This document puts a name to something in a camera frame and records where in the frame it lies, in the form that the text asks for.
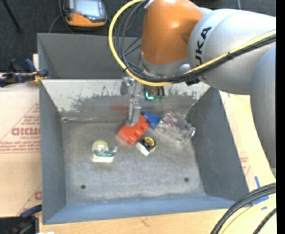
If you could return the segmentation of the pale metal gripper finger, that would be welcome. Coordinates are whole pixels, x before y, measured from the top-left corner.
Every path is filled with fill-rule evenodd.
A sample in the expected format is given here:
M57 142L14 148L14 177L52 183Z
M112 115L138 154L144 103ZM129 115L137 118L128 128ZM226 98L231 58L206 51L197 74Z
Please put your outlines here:
M134 112L134 99L130 100L129 109L128 109L128 118L126 124L132 126L133 124L133 112Z
M139 122L140 117L140 111L141 111L141 105L139 100L134 100L134 124Z

